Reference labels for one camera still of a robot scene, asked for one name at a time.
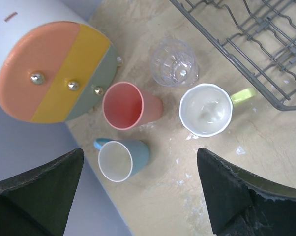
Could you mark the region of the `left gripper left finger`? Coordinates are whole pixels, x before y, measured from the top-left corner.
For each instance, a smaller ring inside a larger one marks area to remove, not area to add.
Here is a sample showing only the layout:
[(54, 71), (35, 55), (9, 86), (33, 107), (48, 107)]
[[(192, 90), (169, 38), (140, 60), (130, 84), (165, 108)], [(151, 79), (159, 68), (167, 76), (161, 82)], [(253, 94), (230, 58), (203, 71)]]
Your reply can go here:
[(84, 164), (74, 149), (0, 181), (0, 236), (61, 236)]

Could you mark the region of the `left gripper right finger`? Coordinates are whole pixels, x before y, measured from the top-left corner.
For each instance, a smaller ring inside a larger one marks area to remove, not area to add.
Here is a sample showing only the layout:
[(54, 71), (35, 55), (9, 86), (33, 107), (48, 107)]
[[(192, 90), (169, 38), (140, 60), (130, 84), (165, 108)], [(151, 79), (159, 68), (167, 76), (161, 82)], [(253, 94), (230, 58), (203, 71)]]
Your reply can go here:
[(197, 166), (217, 236), (296, 236), (296, 189), (238, 167), (206, 148)]

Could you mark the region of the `light blue mug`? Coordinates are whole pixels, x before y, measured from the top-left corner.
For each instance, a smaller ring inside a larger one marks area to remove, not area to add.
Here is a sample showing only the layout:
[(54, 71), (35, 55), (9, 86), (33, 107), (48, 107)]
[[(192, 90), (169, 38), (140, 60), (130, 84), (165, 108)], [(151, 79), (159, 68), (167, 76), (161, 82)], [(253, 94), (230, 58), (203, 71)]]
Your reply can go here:
[(112, 182), (123, 182), (137, 174), (150, 159), (149, 147), (139, 140), (98, 138), (93, 145), (99, 150), (101, 173)]

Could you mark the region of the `light green mug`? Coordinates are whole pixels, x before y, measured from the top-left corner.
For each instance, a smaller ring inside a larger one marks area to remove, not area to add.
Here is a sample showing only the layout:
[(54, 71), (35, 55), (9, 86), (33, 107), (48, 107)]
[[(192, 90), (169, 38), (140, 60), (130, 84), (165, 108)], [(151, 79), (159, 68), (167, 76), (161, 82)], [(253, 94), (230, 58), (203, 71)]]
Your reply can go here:
[(231, 122), (234, 106), (256, 96), (254, 88), (232, 95), (215, 84), (202, 83), (189, 89), (181, 98), (179, 118), (193, 135), (209, 138), (223, 132)]

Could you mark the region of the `salmon pink tumbler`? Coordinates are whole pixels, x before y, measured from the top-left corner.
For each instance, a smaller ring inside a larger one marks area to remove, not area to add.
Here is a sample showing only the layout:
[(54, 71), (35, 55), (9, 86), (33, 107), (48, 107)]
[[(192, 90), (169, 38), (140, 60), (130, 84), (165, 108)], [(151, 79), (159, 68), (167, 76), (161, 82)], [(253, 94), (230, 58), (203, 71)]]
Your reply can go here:
[(119, 82), (107, 90), (102, 109), (110, 126), (117, 130), (128, 130), (160, 119), (163, 103), (132, 83)]

